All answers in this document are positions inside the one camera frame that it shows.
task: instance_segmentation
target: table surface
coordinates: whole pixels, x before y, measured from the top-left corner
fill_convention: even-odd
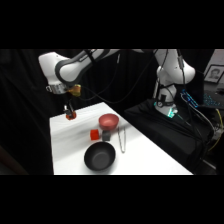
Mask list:
[[[116,150],[116,160],[107,171],[96,173],[84,163],[86,150],[99,141],[90,140],[90,130],[99,129],[99,118],[107,113],[119,118],[122,145],[126,128],[126,153],[121,152],[117,129],[109,142]],[[68,121],[65,115],[50,119],[52,156],[55,175],[192,175],[187,169],[146,138],[105,103],[77,111]]]

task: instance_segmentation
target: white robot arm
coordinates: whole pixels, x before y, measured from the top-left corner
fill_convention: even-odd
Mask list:
[[[104,59],[120,49],[89,49],[84,50],[72,59],[65,58],[54,52],[39,57],[40,66],[48,80],[47,90],[54,94],[64,94],[69,88],[79,84],[82,76],[93,63]],[[147,53],[155,49],[132,49],[135,52]],[[178,60],[180,55],[176,49],[158,49],[156,59],[159,64],[157,76],[160,84],[165,88],[160,89],[155,108],[162,114],[173,117],[177,113],[173,100],[176,88],[173,85],[189,83],[195,75],[195,70],[185,61]]]

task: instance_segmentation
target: black background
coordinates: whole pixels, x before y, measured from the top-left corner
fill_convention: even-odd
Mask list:
[[[47,80],[39,66],[38,57],[48,52],[72,58],[82,49],[0,49],[0,145],[3,146],[29,174],[53,174],[49,118],[63,113],[67,95],[46,92]],[[204,71],[214,49],[181,49],[185,61]],[[114,83],[101,96],[110,101],[123,98],[135,84],[152,53],[120,52],[120,64]],[[116,68],[118,53],[92,67],[82,83],[95,92],[110,83]],[[131,95],[122,103],[109,104],[116,112],[151,98],[158,64],[154,59]],[[83,98],[92,94],[82,92]],[[73,99],[80,109],[102,102]]]

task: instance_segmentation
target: black cable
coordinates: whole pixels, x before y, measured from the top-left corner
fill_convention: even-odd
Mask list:
[[[99,94],[101,94],[101,93],[104,93],[111,85],[112,85],[112,83],[114,82],[114,80],[115,80],[115,78],[116,78],[116,76],[117,76],[117,71],[118,71],[118,67],[119,67],[119,61],[117,60],[117,66],[116,66],[116,70],[115,70],[115,73],[114,73],[114,76],[113,76],[113,78],[112,78],[112,80],[111,80],[111,82],[110,82],[110,84],[104,89],[104,90],[102,90],[101,92],[99,92],[99,93],[97,93],[97,95],[99,95]],[[83,100],[83,101],[90,101],[90,100],[93,100],[94,98],[96,98],[97,96],[95,95],[95,96],[93,96],[93,97],[91,97],[91,98],[89,98],[89,99],[83,99],[83,98],[81,98],[81,97],[79,97],[81,100]]]
[[[184,89],[187,91],[184,70],[183,70],[183,68],[181,70],[182,70],[182,73],[183,73]],[[188,109],[188,112],[189,112],[189,115],[190,115],[190,120],[191,120],[191,124],[192,124],[192,130],[193,130],[193,133],[194,133],[194,135],[196,137],[197,135],[196,135],[196,132],[195,132],[195,125],[194,125],[194,121],[193,121],[193,118],[192,118],[189,102],[187,102],[187,109]],[[195,149],[197,149],[197,140],[196,139],[195,139]]]
[[[159,49],[156,49],[156,51],[153,53],[153,57],[151,58],[151,60],[149,61],[149,63],[146,65],[146,67],[144,68],[144,70],[142,71],[142,73],[140,74],[139,78],[137,79],[135,85],[132,87],[132,89],[130,90],[130,92],[121,100],[117,101],[117,102],[111,102],[111,101],[108,101],[108,100],[105,100],[104,98],[100,97],[98,94],[94,93],[92,90],[90,90],[89,88],[85,87],[85,86],[82,86],[83,89],[86,89],[88,90],[89,92],[93,93],[95,96],[97,96],[98,98],[100,98],[101,100],[103,100],[104,102],[106,103],[109,103],[109,104],[117,104],[117,103],[121,103],[122,101],[124,101],[130,94],[131,92],[133,91],[133,89],[136,87],[136,85],[138,84],[139,80],[141,79],[142,75],[144,74],[145,70],[148,68],[148,66],[151,64],[151,62],[153,61],[156,53],[158,52]]]

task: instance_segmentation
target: green light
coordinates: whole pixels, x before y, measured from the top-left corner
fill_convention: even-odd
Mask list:
[[[173,117],[174,117],[174,113],[173,113],[173,111],[172,111],[172,108],[170,108],[168,117],[170,117],[170,118],[173,118]]]
[[[169,111],[168,117],[171,117],[171,113],[172,113],[172,109],[170,108],[170,111]]]

